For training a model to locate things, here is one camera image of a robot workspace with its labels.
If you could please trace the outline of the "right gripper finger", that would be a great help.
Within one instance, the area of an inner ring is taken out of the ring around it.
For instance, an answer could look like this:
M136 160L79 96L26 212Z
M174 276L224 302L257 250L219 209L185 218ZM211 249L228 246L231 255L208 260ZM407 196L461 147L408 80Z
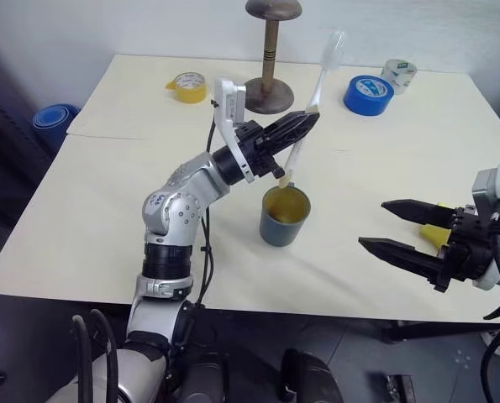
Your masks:
M455 215L455 209L413 199L385 201L381 207L403 220L445 229L451 227Z
M438 277L443 261L437 257L419 252L415 247L388 238L359 237L361 244L370 254L395 267L424 277L438 286Z

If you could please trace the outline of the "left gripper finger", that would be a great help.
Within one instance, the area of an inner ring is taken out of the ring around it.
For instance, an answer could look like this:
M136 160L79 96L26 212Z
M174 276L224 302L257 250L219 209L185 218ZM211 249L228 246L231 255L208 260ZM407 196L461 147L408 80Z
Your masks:
M270 153L272 155L303 139L313 129L320 113L288 113L270 125Z
M304 138L315 124L315 112L295 111L264 129L267 143L295 143Z

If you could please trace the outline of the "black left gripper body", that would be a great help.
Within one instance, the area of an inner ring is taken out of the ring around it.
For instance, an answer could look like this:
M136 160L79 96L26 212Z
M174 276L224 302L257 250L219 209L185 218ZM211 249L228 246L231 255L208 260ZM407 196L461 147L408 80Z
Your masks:
M235 130L239 147L253 175L262 177L272 173L276 179L285 175L285 170L274 159L274 154L278 153L274 134L277 127L276 123L261 127L255 120L250 120Z

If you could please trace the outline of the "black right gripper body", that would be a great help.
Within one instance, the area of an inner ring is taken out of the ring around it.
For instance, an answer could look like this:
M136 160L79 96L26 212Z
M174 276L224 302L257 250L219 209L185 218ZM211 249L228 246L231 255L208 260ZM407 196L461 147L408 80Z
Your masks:
M444 292L452 280L471 280L481 290L499 285L488 221L472 205L452 208L438 204L436 214L435 226L449 234L446 239L439 239L437 257L442 260L443 268L436 276L434 288Z

